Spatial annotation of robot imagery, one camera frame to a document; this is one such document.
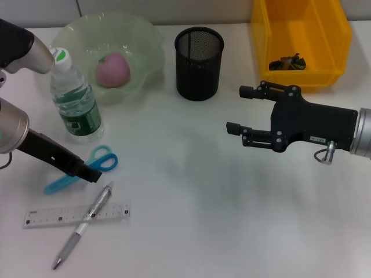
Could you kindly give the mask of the pink toy peach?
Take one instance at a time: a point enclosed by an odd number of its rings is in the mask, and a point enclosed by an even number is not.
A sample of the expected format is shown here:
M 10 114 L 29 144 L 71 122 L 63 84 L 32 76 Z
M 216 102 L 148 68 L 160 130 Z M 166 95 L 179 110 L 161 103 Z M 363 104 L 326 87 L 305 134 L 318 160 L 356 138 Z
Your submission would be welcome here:
M 111 52 L 98 60 L 95 77 L 100 86 L 120 87 L 129 82 L 130 67 L 122 54 Z

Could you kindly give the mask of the green plastic wrapper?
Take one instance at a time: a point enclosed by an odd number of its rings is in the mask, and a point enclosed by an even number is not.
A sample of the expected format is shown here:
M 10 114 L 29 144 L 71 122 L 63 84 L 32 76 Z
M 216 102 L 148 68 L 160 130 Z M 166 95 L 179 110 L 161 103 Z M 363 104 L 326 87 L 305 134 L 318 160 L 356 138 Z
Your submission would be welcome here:
M 270 62 L 270 71 L 304 70 L 306 69 L 305 59 L 299 53 L 294 56 L 281 57 L 279 60 Z

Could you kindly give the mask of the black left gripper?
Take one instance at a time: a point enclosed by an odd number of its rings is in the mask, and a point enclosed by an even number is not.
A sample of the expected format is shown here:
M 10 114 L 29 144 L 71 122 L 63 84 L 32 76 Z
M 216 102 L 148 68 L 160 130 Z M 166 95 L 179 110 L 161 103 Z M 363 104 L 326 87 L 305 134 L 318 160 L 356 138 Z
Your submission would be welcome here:
M 42 160 L 62 172 L 88 182 L 97 182 L 102 172 L 92 165 L 84 164 L 79 156 L 53 141 L 44 134 L 29 129 L 26 138 L 17 147 L 32 157 Z

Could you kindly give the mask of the clear bottle with green label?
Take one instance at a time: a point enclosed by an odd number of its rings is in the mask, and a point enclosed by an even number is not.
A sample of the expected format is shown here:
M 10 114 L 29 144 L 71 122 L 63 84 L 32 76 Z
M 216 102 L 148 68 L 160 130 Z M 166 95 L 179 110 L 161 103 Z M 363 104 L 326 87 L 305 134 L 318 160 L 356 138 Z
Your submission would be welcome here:
M 67 49 L 56 47 L 50 52 L 54 58 L 50 92 L 68 133 L 81 143 L 101 139 L 103 121 L 90 83 L 73 65 Z

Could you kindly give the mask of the green glass fruit plate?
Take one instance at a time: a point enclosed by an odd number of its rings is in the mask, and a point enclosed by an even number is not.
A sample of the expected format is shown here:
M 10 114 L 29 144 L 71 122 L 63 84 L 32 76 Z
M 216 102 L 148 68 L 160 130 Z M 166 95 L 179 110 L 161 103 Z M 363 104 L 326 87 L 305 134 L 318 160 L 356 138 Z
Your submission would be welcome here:
M 74 65 L 92 85 L 100 105 L 120 103 L 141 91 L 146 81 L 165 65 L 165 38 L 148 20 L 125 12 L 107 12 L 83 16 L 65 26 L 50 47 L 63 47 Z M 95 70 L 104 56 L 120 53 L 129 64 L 130 79 L 118 88 L 102 87 Z

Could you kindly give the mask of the yellow plastic storage bin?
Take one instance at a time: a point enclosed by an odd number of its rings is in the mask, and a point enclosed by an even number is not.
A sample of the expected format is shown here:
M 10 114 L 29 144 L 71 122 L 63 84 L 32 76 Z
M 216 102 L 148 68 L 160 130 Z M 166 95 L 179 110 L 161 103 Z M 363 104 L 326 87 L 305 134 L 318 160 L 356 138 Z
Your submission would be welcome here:
M 352 30 L 340 0 L 254 0 L 250 27 L 262 80 L 320 88 L 345 72 Z M 269 69 L 295 54 L 304 70 Z

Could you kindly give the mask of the clear silver ballpoint pen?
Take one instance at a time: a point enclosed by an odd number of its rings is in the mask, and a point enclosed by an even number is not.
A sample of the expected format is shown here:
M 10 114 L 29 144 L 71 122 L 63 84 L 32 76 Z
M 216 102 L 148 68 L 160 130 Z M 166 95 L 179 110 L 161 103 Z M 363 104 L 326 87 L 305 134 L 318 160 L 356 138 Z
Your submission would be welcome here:
M 81 223 L 78 225 L 76 230 L 71 234 L 68 238 L 67 242 L 57 255 L 53 265 L 52 270 L 56 270 L 71 254 L 73 249 L 76 247 L 78 242 L 80 241 L 83 234 L 86 232 L 89 222 L 92 221 L 96 215 L 102 210 L 102 208 L 106 205 L 112 195 L 112 188 L 114 187 L 114 181 L 111 181 L 108 185 L 106 185 L 101 192 L 97 195 L 93 203 L 87 209 L 86 213 L 84 214 L 83 218 L 81 219 Z

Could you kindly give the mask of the blue scissors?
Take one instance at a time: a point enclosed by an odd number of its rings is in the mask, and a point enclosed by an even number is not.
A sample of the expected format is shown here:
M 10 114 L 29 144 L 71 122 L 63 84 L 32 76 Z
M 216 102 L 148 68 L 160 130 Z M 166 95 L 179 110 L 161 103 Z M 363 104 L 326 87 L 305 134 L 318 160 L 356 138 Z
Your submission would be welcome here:
M 116 168 L 118 164 L 118 157 L 112 152 L 112 149 L 108 145 L 99 145 L 93 149 L 90 154 L 90 158 L 86 161 L 86 164 L 91 168 L 104 173 Z M 79 180 L 79 177 L 65 175 L 46 186 L 43 192 L 45 195 L 52 195 L 60 192 Z

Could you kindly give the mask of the transparent plastic ruler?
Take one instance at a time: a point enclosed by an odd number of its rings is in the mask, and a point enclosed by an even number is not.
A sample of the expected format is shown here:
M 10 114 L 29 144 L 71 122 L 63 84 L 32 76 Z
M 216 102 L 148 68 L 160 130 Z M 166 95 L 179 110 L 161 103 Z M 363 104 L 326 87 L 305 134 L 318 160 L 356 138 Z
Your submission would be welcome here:
M 80 223 L 121 222 L 130 216 L 130 203 L 107 203 L 94 217 L 86 218 L 89 206 L 47 208 L 27 211 L 23 229 L 77 226 Z

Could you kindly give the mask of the black mesh pen cup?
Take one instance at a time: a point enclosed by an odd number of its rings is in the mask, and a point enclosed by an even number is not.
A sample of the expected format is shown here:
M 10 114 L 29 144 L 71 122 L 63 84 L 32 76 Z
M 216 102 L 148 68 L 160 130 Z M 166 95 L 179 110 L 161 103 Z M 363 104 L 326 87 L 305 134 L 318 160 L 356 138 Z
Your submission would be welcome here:
M 208 27 L 191 27 L 175 39 L 176 88 L 190 101 L 205 101 L 219 87 L 224 40 Z

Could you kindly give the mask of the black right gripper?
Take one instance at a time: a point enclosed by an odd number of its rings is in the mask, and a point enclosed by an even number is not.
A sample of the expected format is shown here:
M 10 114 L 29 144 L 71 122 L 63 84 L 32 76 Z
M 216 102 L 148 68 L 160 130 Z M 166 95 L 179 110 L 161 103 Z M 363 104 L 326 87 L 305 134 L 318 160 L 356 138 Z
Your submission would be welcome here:
M 306 101 L 298 86 L 261 81 L 258 87 L 240 86 L 239 96 L 275 101 L 271 114 L 271 132 L 255 130 L 227 122 L 227 133 L 241 136 L 244 147 L 285 152 L 296 141 L 327 145 L 334 141 L 338 149 L 349 151 L 358 112 Z

